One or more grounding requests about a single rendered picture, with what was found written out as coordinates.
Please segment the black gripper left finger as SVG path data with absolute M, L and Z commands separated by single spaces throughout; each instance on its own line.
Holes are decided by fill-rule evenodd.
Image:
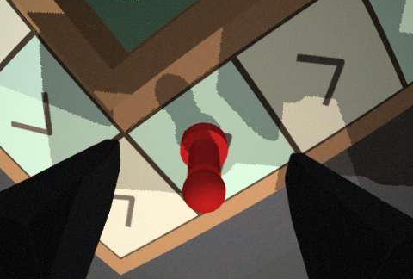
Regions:
M 104 139 L 1 190 L 0 279 L 86 279 L 119 174 Z

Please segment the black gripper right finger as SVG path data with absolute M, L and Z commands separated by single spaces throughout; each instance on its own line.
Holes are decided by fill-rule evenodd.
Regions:
M 285 185 L 307 279 L 413 279 L 413 217 L 302 152 Z

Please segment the red pawn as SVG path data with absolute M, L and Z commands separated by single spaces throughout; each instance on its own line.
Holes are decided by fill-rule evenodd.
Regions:
M 180 158 L 187 166 L 182 184 L 187 207 L 197 213 L 211 213 L 223 206 L 226 186 L 220 166 L 227 154 L 226 137 L 216 125 L 199 123 L 187 128 L 180 141 Z

